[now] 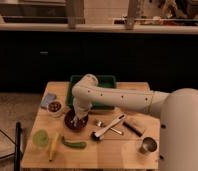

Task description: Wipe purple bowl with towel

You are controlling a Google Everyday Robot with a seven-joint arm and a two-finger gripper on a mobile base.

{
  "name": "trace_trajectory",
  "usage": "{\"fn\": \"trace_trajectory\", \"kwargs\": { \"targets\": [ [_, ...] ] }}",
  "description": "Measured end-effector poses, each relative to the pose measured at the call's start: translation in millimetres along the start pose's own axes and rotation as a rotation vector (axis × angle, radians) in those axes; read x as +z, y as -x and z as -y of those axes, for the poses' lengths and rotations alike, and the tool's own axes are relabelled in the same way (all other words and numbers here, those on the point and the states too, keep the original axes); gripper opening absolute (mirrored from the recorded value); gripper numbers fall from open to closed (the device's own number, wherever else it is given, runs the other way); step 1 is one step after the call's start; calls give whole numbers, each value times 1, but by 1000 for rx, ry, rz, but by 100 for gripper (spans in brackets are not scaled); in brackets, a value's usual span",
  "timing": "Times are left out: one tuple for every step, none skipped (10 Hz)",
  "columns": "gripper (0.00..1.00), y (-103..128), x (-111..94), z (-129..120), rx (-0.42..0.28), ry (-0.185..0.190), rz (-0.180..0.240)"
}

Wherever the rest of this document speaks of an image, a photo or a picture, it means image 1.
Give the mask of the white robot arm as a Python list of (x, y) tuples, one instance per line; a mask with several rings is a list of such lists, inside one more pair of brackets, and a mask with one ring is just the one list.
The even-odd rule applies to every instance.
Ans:
[(88, 115), (98, 102), (160, 118), (159, 171), (198, 171), (198, 90), (171, 93), (102, 88), (92, 74), (72, 87), (75, 117)]

